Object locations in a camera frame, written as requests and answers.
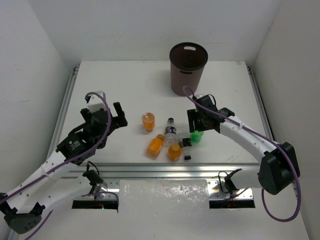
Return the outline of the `green plastic bottle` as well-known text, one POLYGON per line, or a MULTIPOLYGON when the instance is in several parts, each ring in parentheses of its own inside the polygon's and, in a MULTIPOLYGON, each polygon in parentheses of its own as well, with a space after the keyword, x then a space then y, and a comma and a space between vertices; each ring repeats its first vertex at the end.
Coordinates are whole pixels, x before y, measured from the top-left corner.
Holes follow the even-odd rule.
POLYGON ((190 140, 193 144, 198 144, 204 135, 203 131, 195 131, 190 133, 190 140))

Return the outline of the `clear bottle black label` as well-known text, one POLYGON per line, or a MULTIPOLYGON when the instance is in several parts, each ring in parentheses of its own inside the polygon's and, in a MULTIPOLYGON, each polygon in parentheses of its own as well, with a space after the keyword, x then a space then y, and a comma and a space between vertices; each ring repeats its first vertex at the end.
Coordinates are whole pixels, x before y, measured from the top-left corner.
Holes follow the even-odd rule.
POLYGON ((188 162, 192 159, 191 148, 192 142, 190 134, 188 132, 182 132, 178 134, 178 144, 182 150, 183 160, 188 162))

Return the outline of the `orange juice bottle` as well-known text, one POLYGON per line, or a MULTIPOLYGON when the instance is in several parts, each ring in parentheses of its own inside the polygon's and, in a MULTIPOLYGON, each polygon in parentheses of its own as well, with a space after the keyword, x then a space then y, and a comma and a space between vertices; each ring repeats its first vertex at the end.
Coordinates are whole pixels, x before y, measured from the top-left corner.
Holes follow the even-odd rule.
POLYGON ((142 115, 141 119, 143 128, 151 132, 155 127, 155 116, 151 112, 146 112, 142 115))
POLYGON ((182 154, 182 149, 180 145, 178 143, 174 143, 169 147, 167 157, 170 161, 176 162, 180 159, 181 154, 182 154))
POLYGON ((146 154, 150 158, 157 158, 162 147, 164 145, 164 136, 162 134, 158 134, 148 145, 146 149, 146 154))

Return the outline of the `clear Pepsi bottle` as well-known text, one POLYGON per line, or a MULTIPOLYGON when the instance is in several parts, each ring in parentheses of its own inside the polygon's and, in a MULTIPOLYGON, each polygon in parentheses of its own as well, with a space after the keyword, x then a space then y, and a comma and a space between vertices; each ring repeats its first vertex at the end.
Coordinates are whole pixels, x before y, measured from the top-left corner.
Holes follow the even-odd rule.
POLYGON ((170 147, 177 142, 177 128, 175 121, 172 117, 167 120, 167 124, 164 129, 164 146, 170 147))

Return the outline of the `orange juice bottle front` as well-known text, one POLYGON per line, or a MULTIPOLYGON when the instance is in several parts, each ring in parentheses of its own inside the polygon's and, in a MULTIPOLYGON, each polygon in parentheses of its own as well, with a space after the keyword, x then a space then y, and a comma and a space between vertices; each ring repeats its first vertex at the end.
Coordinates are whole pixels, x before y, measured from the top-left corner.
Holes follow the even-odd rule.
POLYGON ((182 154, 182 149, 180 145, 178 143, 174 143, 169 147, 167 157, 170 161, 176 162, 180 159, 181 154, 182 154))

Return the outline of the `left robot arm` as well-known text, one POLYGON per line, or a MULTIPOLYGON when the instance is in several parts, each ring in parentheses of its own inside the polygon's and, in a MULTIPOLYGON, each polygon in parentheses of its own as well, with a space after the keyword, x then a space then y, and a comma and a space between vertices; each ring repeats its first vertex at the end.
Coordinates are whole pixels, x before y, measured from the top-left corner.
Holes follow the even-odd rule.
POLYGON ((43 220, 57 206, 80 196, 102 198, 108 194, 107 184, 94 170, 87 168, 75 179, 73 185, 57 193, 51 188, 66 173, 75 170, 96 150, 105 147, 108 136, 116 129, 128 125, 125 112, 119 102, 113 103, 116 116, 104 103, 89 104, 80 114, 84 123, 69 132, 49 158, 23 183, 8 193, 0 195, 0 210, 9 228, 22 235, 43 220))

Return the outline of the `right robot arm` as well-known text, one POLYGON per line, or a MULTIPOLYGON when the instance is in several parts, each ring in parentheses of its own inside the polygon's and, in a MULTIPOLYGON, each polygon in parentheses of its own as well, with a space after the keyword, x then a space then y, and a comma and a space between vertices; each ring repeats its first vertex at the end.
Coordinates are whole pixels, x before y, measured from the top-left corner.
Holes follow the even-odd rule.
POLYGON ((277 195, 300 176, 294 147, 256 135, 234 112, 226 107, 217 109, 209 95, 193 96, 195 109, 187 111, 189 131, 215 130, 250 153, 259 163, 259 170, 249 173, 238 168, 224 177, 222 189, 229 194, 242 188, 262 188, 277 195))

